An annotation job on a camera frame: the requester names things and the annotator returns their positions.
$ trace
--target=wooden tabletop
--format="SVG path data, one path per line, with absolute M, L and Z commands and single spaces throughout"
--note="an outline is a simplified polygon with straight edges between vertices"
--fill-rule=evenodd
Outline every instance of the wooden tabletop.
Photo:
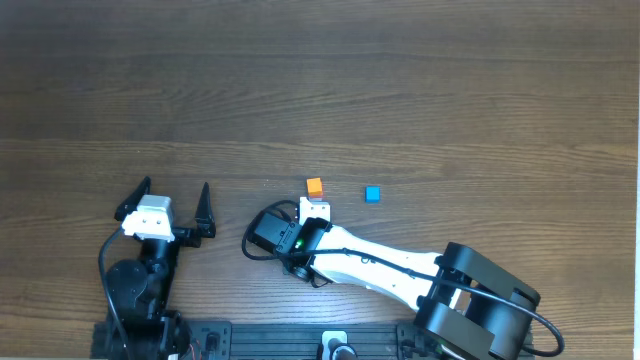
M 412 318 L 242 255 L 255 213 L 319 176 L 357 236 L 460 242 L 534 287 L 563 359 L 630 358 L 638 33 L 635 0 L 1 2 L 0 355 L 89 355 L 98 250 L 149 175 L 178 223 L 211 185 L 187 318 Z

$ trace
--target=blue cube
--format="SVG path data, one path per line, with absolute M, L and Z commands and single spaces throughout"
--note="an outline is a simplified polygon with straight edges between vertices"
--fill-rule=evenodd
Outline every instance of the blue cube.
M 364 201 L 368 203 L 379 203 L 380 186 L 367 186 L 364 190 Z

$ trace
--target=cable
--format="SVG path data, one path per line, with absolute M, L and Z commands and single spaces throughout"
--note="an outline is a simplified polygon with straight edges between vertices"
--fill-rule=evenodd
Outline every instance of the cable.
M 124 330 L 124 326 L 122 325 L 122 321 L 120 321 L 120 317 L 118 316 L 118 312 L 116 311 L 116 306 L 113 303 L 113 299 L 111 298 L 111 293 L 109 292 L 109 286 L 107 284 L 107 274 L 104 271 L 104 255 L 106 254 L 109 246 L 114 239 L 116 239 L 122 233 L 122 228 L 119 227 L 111 236 L 107 238 L 107 240 L 102 245 L 100 249 L 100 254 L 98 255 L 98 269 L 100 271 L 100 279 L 102 280 L 102 287 L 104 289 L 104 295 L 107 298 L 107 304 L 109 305 L 109 311 L 111 312 L 111 316 L 113 317 L 113 322 L 116 324 L 116 328 L 118 329 L 118 333 L 120 333 L 120 338 L 122 339 L 122 344 L 124 345 L 125 352 L 127 353 L 127 358 L 129 360 L 134 360 L 134 357 L 131 353 L 131 349 L 129 348 L 128 343 L 129 339 L 127 338 L 127 332 Z
M 455 281 L 449 281 L 449 280 L 445 280 L 436 276 L 432 276 L 432 275 L 427 275 L 427 274 L 423 274 L 417 271 L 413 271 L 410 268 L 405 268 L 402 267 L 400 265 L 397 265 L 395 263 L 392 263 L 391 261 L 379 258 L 377 256 L 374 255 L 370 255 L 367 254 L 365 252 L 362 251 L 357 251 L 357 250 L 351 250 L 351 249 L 347 249 L 347 248 L 343 248 L 343 249 L 325 249 L 325 250 L 311 250 L 311 251 L 305 251 L 305 252 L 296 252 L 296 253 L 291 253 L 291 254 L 284 254 L 284 253 L 278 253 L 276 255 L 271 255 L 271 256 L 256 256 L 256 255 L 252 255 L 249 254 L 249 252 L 246 249 L 246 244 L 247 244 L 247 240 L 248 238 L 251 236 L 251 234 L 253 233 L 253 230 L 255 229 L 255 226 L 257 225 L 259 219 L 261 218 L 262 214 L 265 212 L 269 212 L 271 210 L 273 210 L 274 208 L 277 208 L 278 206 L 284 205 L 284 204 L 289 204 L 289 205 L 296 205 L 297 203 L 295 203 L 294 201 L 291 200 L 282 200 L 282 201 L 278 201 L 274 204 L 271 204 L 270 206 L 266 207 L 265 209 L 263 209 L 249 224 L 249 226 L 247 227 L 247 230 L 245 231 L 245 234 L 242 238 L 242 252 L 245 254 L 245 256 L 247 256 L 249 259 L 252 260 L 259 260 L 259 261 L 263 261 L 263 260 L 276 260 L 276 259 L 291 259 L 291 258 L 297 258 L 297 257 L 309 257 L 309 256 L 315 256 L 315 255 L 325 255 L 325 254 L 344 254 L 344 255 L 355 255 L 355 256 L 360 256 L 363 259 L 369 259 L 370 261 L 375 261 L 375 262 L 379 262 L 382 265 L 385 265 L 391 269 L 394 269 L 396 271 L 399 271 L 401 273 L 407 274 L 411 277 L 417 277 L 420 279 L 424 279 L 424 280 L 428 280 L 431 281 L 434 284 L 440 284 L 440 285 L 444 285 L 444 286 L 449 286 L 449 287 L 453 287 L 456 289 L 460 289 L 462 291 L 468 292 L 470 294 L 474 294 L 477 296 L 481 296 L 493 301 L 496 301 L 500 304 L 503 304 L 505 306 L 508 306 L 516 311 L 519 311 L 529 317 L 531 317 L 532 319 L 535 319 L 536 321 L 538 321 L 540 324 L 542 324 L 544 327 L 546 327 L 547 329 L 549 329 L 549 331 L 553 334 L 553 336 L 556 338 L 556 342 L 558 343 L 558 346 L 555 350 L 553 351 L 542 351 L 542 350 L 536 350 L 533 348 L 528 348 L 528 347 L 523 347 L 522 350 L 535 355 L 535 356 L 540 356 L 540 357 L 554 357 L 554 356 L 558 356 L 560 355 L 563 351 L 564 351 L 564 347 L 565 347 L 565 343 L 564 343 L 564 338 L 562 337 L 562 334 L 560 333 L 560 330 L 558 330 L 558 328 L 553 325 L 553 323 L 551 323 L 551 321 L 545 319 L 542 315 L 531 311 L 521 305 L 518 305 L 512 301 L 509 301 L 507 299 L 503 299 L 493 293 L 487 292 L 487 291 L 483 291 L 483 290 L 479 290 L 476 289 L 474 287 L 471 286 L 467 286 L 464 284 L 460 284 L 457 283 Z

